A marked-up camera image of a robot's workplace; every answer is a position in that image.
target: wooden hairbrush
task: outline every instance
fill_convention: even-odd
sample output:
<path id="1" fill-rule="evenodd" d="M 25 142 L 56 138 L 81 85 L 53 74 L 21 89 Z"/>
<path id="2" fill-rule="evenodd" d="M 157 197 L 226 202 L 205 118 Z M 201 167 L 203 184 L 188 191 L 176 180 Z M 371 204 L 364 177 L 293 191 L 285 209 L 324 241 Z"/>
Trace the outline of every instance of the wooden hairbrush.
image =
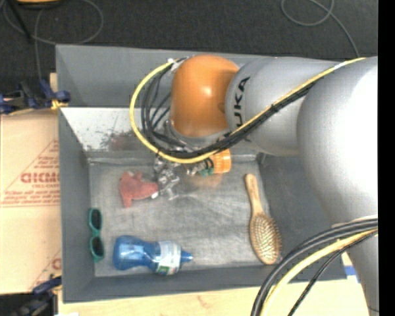
<path id="1" fill-rule="evenodd" d="M 266 265 L 272 265 L 282 249 L 281 235 L 275 220 L 263 211 L 255 175 L 247 174 L 245 183 L 251 203 L 251 245 L 259 260 Z"/>

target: red object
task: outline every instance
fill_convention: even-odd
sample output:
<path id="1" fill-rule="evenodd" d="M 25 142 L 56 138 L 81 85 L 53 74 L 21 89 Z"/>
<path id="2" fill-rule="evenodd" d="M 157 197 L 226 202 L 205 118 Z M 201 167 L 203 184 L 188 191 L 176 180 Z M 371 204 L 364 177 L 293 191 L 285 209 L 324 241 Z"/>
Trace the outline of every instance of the red object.
<path id="1" fill-rule="evenodd" d="M 143 182 L 141 172 L 137 172 L 133 176 L 129 172 L 125 172 L 121 176 L 118 189 L 124 206 L 130 207 L 132 200 L 145 199 L 156 194 L 158 184 L 156 182 Z"/>

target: plastic bottle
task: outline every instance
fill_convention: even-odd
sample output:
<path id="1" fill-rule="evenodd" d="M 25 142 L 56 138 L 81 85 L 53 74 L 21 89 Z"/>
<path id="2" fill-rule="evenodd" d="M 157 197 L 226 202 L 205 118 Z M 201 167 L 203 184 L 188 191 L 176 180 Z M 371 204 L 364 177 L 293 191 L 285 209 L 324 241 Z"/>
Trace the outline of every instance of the plastic bottle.
<path id="1" fill-rule="evenodd" d="M 119 236 L 114 244 L 113 265 L 123 271 L 147 266 L 154 273 L 172 275 L 182 264 L 193 259 L 192 254 L 173 241 L 146 242 L 135 236 Z"/>

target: brush handle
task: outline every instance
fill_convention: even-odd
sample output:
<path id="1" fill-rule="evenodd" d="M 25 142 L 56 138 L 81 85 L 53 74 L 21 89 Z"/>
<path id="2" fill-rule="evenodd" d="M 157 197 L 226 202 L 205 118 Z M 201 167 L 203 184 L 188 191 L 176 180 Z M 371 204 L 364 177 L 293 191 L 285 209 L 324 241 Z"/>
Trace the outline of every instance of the brush handle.
<path id="1" fill-rule="evenodd" d="M 257 186 L 256 176 L 249 173 L 244 177 L 244 181 L 248 189 L 252 215 L 255 216 L 258 213 L 264 213 L 261 198 L 259 197 L 259 187 Z"/>

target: teal sunglasses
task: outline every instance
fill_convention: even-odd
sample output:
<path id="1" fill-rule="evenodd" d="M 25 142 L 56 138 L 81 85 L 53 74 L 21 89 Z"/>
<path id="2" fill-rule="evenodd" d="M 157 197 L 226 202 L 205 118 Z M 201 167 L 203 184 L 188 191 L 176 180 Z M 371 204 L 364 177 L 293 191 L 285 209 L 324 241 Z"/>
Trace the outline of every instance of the teal sunglasses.
<path id="1" fill-rule="evenodd" d="M 103 226 L 103 216 L 101 211 L 96 208 L 91 208 L 88 213 L 88 222 L 92 231 L 90 238 L 90 251 L 93 257 L 93 262 L 100 262 L 104 258 L 104 243 L 101 239 L 100 233 Z"/>

